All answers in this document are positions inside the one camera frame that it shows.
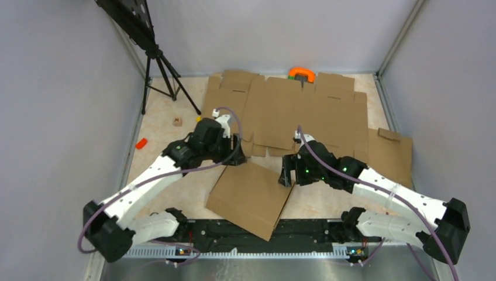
cardboard box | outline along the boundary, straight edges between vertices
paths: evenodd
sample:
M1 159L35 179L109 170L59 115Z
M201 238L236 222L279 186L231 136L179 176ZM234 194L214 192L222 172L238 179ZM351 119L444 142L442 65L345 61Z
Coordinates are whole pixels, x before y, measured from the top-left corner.
M266 146L271 156L293 154L292 139L301 125L336 156L367 162L367 95L353 92L353 83L352 78L325 73L303 87L296 80L255 77L243 114L243 151L265 156L253 148Z
M228 166L205 207L268 241L292 190L279 185L278 179L278 173L250 161Z
M412 188L411 138L386 129L368 130L368 165L384 177Z
M211 118L212 111L217 107L230 107L241 120L243 118L244 106L252 80L259 76L242 70L226 70L220 76L210 76L206 87L205 101L202 110L202 118ZM222 109L221 114L229 111ZM236 121L231 123L233 133L238 133Z

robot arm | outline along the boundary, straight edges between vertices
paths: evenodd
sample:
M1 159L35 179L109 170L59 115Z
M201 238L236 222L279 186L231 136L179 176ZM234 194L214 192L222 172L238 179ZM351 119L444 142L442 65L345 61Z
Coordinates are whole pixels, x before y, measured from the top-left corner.
M305 135L308 146L327 165L355 179L373 183L391 192L385 194L380 190L356 183L339 176L323 167L310 154L308 148L301 145L297 154L283 156L283 169L279 182L291 185L291 171L295 171L296 184L301 186L324 181L334 189L344 190L350 194L362 196L385 206L399 215L377 214L363 208L353 207L342 214L345 233L349 240L359 241L359 237L385 237L416 245L431 257L446 263L436 242L419 217L395 196L409 201L426 218L428 224L435 229L451 260L457 263L465 240L470 230L469 217L464 202L455 198L449 202L429 198L410 190L398 183L386 179L365 163L352 158L336 158L328 152L323 144L312 136ZM297 132L295 141L301 143Z
M186 219L180 212L170 210L134 219L136 214L164 188L198 168L204 160L234 166L246 161L240 147L235 151L240 140L237 135L231 137L230 115L218 116L218 114L218 111L214 111L214 116L217 117L215 120L202 119L197 123L193 133L188 134L183 140L170 143L155 162L124 189L99 204L91 201L84 207L83 225L104 204L128 190L132 191L100 213L84 234L108 262L120 259L134 244L172 236L179 222ZM233 153L234 156L226 162L225 159ZM173 172L176 174L164 177L164 174Z

cable clip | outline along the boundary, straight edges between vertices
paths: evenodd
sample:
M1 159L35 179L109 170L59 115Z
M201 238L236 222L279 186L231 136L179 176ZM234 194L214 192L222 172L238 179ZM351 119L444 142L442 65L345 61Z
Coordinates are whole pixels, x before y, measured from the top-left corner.
M391 202L392 202L392 199L394 198L394 196L396 195L396 192L398 192L398 188L401 186L401 184L397 183L395 184L392 188L391 188L391 193L389 194L387 200L386 200L386 204L384 204L384 207L386 209L389 209L389 206L391 205Z
M220 111L220 110L218 110L218 109L214 109L214 110L212 111L212 117L214 117L214 118L219 117L219 115L220 115L220 114L221 114L221 111Z

tabletop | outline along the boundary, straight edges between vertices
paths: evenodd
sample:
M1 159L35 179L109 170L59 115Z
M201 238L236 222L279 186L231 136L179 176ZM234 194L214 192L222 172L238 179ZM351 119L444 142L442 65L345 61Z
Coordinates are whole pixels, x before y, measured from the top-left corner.
M373 75L345 74L344 76L355 78L355 91L367 94L368 127L388 129ZM200 108L205 98L207 81L208 77L181 78L183 86ZM153 79L151 85L167 92L163 78ZM170 97L150 90L146 114L143 116L138 136L138 140L146 138L148 143L143 149L134 151L128 182L147 169L170 142L183 139L187 133L192 132L197 123L197 116L182 91L179 92L177 100L172 101ZM173 120L178 117L182 118L182 126L173 126ZM252 157L251 161L277 173L281 171L280 157ZM211 164L211 161L206 161L202 166ZM221 218L207 210L205 203L223 169L224 167L220 166L188 174L180 181L166 187L141 210L137 217L174 207L182 210L188 218ZM281 218L340 218L343 211L348 211L352 207L364 207L378 213L386 212L383 206L373 201L353 196L345 191L334 190L320 181L308 186L295 186Z

black tripod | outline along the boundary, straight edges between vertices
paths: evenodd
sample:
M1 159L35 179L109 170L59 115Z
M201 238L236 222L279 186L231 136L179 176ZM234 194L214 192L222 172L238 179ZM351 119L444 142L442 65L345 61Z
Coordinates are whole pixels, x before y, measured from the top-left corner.
M146 97L147 97L147 94L146 93L148 92L147 91L147 88L150 88L150 89L154 89L155 91L160 92L160 93L162 93L164 95L168 95L169 97L172 98L173 101L176 101L176 99L177 99L177 93L179 92L179 90L182 90L184 92L184 94L186 95L186 97L188 98L188 100L190 101L191 105L195 108L197 114L198 115L201 115L200 109L198 109L198 107L195 104L195 102L191 99L190 95L188 94L188 92L186 91L186 89L184 88L184 86L182 85L181 81L179 81L179 77L181 77L181 76L177 73L177 71L174 69L174 67L172 66L172 64L170 64L170 62L166 59L166 57L164 56L164 53L159 49L159 46L157 45L157 48L155 50L146 51L145 53L146 53L146 56L147 56L147 60L146 60L146 76L145 76L145 79L144 79L143 107L141 109L141 113L142 114L145 113ZM151 62L151 60L156 60L157 61L157 64L159 65L159 69L160 69L160 72L162 74L162 77L164 77L164 80L166 81L166 85L167 85L167 89L169 90L169 94L167 94L166 92L161 91L161 90L159 90L159 89L157 89L155 87L150 86L150 83L151 83L151 78L150 78L150 62ZM167 70L172 75L172 78L179 85L179 87L175 91L172 89L172 86L170 84L170 81L167 78L166 70L164 69L164 65L162 64L162 62L166 65Z
M146 53L146 76L144 81L143 106L141 113L145 113L147 88L151 88L164 95L168 95L173 101L177 99L177 93L181 89L190 101L191 105L195 108L197 114L201 115L200 109L198 109L195 102L193 102L181 81L179 81L179 77L181 76L166 59L164 53L159 49L159 46L155 42L155 33L153 31L153 25L151 24L150 12L148 10L146 0L95 0L95 2L98 6L102 7L102 9L105 10L105 12L122 28L122 30L124 30L129 37ZM160 73L166 81L169 93L150 86L151 60L157 61ZM167 78L164 64L172 75L174 81L176 81L179 85L175 91L172 89L170 81Z

